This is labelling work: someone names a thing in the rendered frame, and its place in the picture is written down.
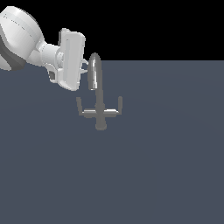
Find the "grey faucet spout and stem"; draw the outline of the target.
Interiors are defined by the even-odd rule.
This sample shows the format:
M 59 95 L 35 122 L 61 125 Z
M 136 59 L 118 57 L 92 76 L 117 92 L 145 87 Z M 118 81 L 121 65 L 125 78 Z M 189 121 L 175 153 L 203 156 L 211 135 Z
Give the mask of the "grey faucet spout and stem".
M 88 89 L 95 91 L 96 103 L 95 103 L 95 118 L 97 130 L 105 130 L 107 124 L 105 116 L 103 115 L 105 104 L 103 103 L 103 90 L 102 90 L 102 62 L 100 56 L 94 52 L 91 54 L 88 66 L 87 66 L 87 80 Z

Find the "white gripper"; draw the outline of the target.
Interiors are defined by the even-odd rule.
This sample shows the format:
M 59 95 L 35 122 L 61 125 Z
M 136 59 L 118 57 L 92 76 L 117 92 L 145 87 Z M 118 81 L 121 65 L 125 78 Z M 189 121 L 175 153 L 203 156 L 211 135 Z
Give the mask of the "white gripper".
M 83 59 L 85 41 L 80 32 L 61 30 L 60 47 L 51 49 L 52 61 L 47 64 L 50 82 L 70 91 L 79 89 L 81 74 L 88 71 L 82 69 L 83 63 L 88 65 L 88 61 Z

